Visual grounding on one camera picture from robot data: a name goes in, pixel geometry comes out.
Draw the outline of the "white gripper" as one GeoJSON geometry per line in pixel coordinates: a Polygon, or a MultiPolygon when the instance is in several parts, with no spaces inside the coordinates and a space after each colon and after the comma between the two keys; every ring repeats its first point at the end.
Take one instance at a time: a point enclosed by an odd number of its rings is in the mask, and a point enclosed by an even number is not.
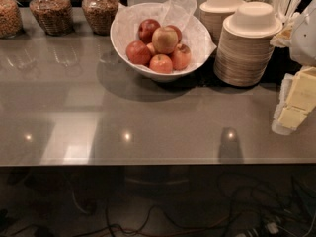
{"type": "Polygon", "coordinates": [[[290,37],[290,57],[303,66],[286,73],[280,87],[272,131],[295,132],[316,107],[316,4],[309,4],[296,18],[290,37]]]}

